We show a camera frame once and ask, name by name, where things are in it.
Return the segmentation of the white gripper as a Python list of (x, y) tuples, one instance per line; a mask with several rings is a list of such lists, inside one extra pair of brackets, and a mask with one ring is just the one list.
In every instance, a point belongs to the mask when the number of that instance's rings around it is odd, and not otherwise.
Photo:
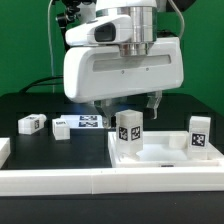
[(183, 82), (183, 63), (177, 37), (159, 38), (144, 55), (124, 56), (121, 45), (132, 34), (128, 15), (103, 16), (69, 29), (70, 49), (64, 58), (65, 95), (76, 103), (95, 101), (102, 125), (112, 127), (117, 98), (147, 94), (146, 114), (157, 118), (162, 99), (159, 90)]

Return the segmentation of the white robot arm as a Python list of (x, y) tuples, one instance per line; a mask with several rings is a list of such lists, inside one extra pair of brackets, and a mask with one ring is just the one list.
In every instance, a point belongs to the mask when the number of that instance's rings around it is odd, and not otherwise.
[(184, 79), (180, 36), (157, 31), (157, 14), (168, 7), (181, 15), (179, 0), (62, 0), (65, 22), (76, 13), (81, 24), (64, 31), (65, 95), (73, 102), (93, 102), (111, 126), (113, 104), (146, 93), (147, 107), (158, 108), (162, 92)]

